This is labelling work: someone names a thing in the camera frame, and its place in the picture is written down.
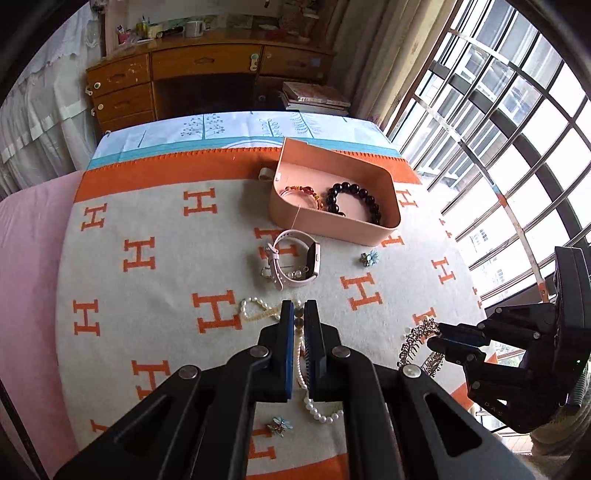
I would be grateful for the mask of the pink strap smartwatch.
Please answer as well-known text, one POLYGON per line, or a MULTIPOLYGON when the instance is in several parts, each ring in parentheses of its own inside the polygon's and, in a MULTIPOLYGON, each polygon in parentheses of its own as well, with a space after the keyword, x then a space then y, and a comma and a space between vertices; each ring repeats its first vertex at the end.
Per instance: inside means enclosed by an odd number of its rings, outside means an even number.
POLYGON ((318 278, 321 270, 321 243, 300 230, 284 230, 276 240, 266 245, 267 277, 277 290, 300 288, 310 285, 318 278), (295 256, 287 259, 280 249, 294 247, 295 256))

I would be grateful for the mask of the white mug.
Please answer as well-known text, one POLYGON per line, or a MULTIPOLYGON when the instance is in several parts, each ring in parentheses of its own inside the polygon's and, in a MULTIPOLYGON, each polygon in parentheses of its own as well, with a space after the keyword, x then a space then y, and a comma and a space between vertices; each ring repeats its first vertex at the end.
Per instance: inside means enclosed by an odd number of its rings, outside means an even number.
POLYGON ((184 36, 186 38, 198 38, 204 35, 205 22, 202 20, 190 20, 184 25, 184 36))

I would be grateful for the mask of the metal window grille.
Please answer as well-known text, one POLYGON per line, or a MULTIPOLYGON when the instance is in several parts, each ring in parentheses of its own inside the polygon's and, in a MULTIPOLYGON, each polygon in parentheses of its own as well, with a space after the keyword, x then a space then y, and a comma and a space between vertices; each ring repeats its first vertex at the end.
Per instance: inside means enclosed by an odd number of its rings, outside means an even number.
POLYGON ((554 294, 554 250, 590 247, 590 100, 514 5, 460 1, 388 135, 487 305, 554 294))

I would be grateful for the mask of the wooden desk with drawers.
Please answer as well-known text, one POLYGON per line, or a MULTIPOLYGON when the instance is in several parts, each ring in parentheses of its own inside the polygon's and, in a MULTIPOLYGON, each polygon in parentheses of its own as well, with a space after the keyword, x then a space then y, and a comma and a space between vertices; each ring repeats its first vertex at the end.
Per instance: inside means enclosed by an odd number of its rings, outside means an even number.
POLYGON ((104 133, 193 114, 279 110, 287 81, 327 82, 335 53, 280 32, 213 30, 122 49, 86 71, 104 133))

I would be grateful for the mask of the blue flower brooch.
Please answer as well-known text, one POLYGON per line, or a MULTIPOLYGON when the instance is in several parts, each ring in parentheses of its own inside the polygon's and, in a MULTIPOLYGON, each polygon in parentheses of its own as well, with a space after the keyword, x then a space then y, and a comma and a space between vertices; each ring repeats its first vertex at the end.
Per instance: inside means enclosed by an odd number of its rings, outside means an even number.
POLYGON ((360 263, 363 267, 370 268, 379 262, 379 253, 376 250, 370 250, 370 252, 363 252, 360 255, 360 263))
POLYGON ((266 429, 270 431, 273 435, 283 438, 284 434, 290 430, 293 430, 293 425, 290 424, 290 421, 284 419, 280 416, 273 416, 273 419, 270 423, 266 424, 266 429))

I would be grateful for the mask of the stack of books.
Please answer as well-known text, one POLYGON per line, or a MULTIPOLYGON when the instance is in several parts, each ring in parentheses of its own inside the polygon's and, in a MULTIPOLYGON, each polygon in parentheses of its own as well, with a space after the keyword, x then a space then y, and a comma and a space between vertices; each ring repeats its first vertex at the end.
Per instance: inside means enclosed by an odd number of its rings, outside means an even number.
POLYGON ((301 82, 284 82, 280 99, 287 111, 348 116, 351 102, 334 87, 301 82))

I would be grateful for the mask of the pink plastic tray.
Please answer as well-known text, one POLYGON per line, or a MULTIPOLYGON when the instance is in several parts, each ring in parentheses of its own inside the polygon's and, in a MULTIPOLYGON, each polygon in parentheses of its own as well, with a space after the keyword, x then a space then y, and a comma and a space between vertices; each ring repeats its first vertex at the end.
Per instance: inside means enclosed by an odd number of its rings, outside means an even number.
POLYGON ((284 229, 376 246, 401 224, 391 173, 376 164, 287 139, 270 193, 284 229))

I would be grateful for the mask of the blue tree pattern bedsheet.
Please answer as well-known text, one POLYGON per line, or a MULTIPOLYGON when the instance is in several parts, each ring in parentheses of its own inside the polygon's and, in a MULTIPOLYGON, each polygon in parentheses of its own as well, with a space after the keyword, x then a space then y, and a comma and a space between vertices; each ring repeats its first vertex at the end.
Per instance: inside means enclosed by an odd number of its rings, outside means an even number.
POLYGON ((369 121, 300 112, 245 111, 178 117, 107 133, 88 168, 169 153, 280 148, 287 138, 325 149, 399 155, 379 127, 369 121))

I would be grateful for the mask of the orange H pattern blanket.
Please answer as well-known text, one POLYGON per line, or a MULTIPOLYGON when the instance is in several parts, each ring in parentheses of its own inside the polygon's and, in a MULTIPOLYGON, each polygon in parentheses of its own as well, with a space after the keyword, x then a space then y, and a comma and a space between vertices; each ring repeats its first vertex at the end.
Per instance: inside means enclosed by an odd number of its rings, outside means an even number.
POLYGON ((401 224, 376 246, 309 234, 320 275, 273 286, 266 245, 280 148, 162 154, 88 169, 66 230, 56 344, 69 420, 89 445, 183 365, 221 365, 259 337, 263 307, 314 299, 342 342, 393 367, 423 322, 476 324, 484 310, 449 226, 399 158, 387 169, 401 224), (363 252, 379 262, 365 268, 363 252))

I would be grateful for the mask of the beige curtain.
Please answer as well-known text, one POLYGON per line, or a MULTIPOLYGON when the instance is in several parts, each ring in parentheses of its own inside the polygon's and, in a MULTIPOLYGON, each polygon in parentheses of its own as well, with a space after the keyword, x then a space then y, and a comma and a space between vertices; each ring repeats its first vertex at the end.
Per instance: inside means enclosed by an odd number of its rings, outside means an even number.
POLYGON ((335 2, 324 35, 335 52, 328 83, 349 99, 349 114, 388 129, 460 6, 453 0, 335 2))

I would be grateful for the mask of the white lace covered furniture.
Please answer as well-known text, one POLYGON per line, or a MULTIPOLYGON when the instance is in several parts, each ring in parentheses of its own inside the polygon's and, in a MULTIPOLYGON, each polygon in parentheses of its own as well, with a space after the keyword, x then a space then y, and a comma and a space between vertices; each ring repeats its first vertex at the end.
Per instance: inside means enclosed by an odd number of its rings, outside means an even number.
POLYGON ((97 127, 86 69, 101 58, 101 25, 83 4, 44 43, 1 106, 1 197, 85 170, 97 127))

